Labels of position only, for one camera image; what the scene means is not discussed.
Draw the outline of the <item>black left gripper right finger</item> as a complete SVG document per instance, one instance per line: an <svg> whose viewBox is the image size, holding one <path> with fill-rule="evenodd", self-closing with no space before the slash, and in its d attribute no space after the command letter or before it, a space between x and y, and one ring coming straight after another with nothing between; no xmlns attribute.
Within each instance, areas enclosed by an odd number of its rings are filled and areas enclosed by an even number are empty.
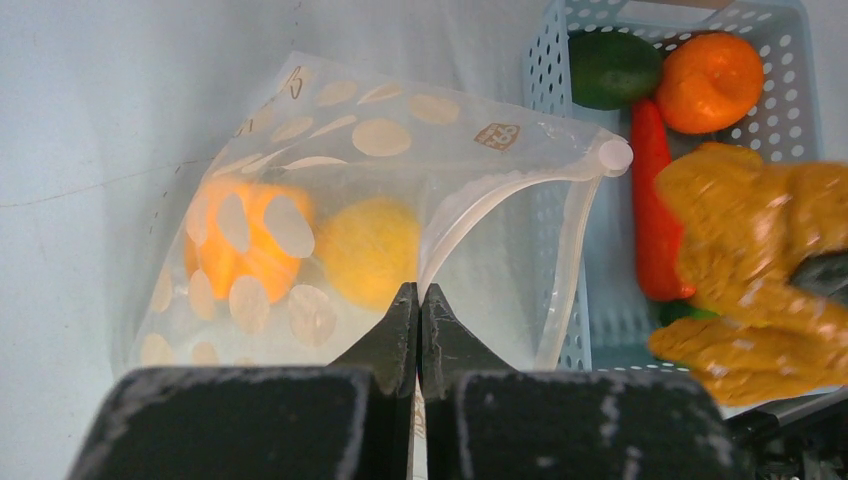
<svg viewBox="0 0 848 480"><path fill-rule="evenodd" d="M691 377L521 372L463 325L438 286L420 317L432 479L746 479L742 452Z"/></svg>

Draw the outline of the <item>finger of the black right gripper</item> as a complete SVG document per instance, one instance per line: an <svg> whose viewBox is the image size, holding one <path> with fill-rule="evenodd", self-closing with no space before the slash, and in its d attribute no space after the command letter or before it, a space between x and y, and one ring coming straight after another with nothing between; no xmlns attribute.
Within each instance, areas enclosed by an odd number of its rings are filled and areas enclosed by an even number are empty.
<svg viewBox="0 0 848 480"><path fill-rule="evenodd" d="M832 251L804 259L789 284L805 292L847 306L847 252Z"/></svg>

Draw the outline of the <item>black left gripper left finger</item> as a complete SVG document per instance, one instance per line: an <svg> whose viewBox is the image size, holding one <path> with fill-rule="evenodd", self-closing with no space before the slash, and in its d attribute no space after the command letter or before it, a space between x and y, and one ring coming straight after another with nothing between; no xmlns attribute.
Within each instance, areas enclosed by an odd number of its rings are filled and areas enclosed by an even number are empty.
<svg viewBox="0 0 848 480"><path fill-rule="evenodd" d="M420 307L402 285L326 366L156 367L109 392L73 479L407 479Z"/></svg>

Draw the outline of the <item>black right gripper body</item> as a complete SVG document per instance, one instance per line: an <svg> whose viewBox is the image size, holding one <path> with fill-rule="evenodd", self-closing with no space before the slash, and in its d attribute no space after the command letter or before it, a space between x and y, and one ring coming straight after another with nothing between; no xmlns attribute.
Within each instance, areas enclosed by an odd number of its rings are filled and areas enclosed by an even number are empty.
<svg viewBox="0 0 848 480"><path fill-rule="evenodd" d="M779 400L726 419L748 479L845 479L847 392Z"/></svg>

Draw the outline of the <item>golden fried chicken piece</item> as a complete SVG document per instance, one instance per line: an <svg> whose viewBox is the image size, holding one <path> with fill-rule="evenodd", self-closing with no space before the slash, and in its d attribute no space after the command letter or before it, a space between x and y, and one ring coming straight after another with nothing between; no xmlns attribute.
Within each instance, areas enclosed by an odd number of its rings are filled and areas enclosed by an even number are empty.
<svg viewBox="0 0 848 480"><path fill-rule="evenodd" d="M707 142L655 181L681 223L677 272L708 319L649 338L721 405L740 407L847 383L847 309L791 284L805 260L847 247L847 166L770 163Z"/></svg>

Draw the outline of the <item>red chili pepper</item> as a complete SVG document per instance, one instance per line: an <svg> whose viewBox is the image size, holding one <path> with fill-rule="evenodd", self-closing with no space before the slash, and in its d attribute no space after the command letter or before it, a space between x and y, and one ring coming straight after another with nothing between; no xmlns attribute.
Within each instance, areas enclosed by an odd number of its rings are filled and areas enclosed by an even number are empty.
<svg viewBox="0 0 848 480"><path fill-rule="evenodd" d="M654 301L686 299L695 288L681 280L677 259L683 230L658 197L655 180L672 162L666 127L657 106L643 99L631 107L632 208L638 284Z"/></svg>

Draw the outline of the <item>orange yellow bell pepper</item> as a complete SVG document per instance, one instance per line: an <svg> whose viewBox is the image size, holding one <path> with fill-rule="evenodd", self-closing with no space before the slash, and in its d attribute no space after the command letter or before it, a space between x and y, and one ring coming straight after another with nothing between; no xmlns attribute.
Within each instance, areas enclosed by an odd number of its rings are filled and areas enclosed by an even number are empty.
<svg viewBox="0 0 848 480"><path fill-rule="evenodd" d="M220 228L224 201L235 195L244 217L237 220L236 241ZM290 199L308 225L314 223L314 205L300 188L218 177L203 183L187 212L184 267L187 276L202 270L217 300L229 297L236 279L252 276L260 281L269 301L280 301L299 274L301 260L287 254L268 230L264 217L271 201Z"/></svg>

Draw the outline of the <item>clear dotted zip top bag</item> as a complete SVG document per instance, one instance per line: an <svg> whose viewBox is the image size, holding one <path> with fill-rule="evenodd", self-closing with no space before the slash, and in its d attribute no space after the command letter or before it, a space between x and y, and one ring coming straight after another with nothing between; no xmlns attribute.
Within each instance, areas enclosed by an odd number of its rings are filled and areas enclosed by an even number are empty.
<svg viewBox="0 0 848 480"><path fill-rule="evenodd" d="M301 52L213 160L112 367L326 365L437 286L508 365L554 368L622 137Z"/></svg>

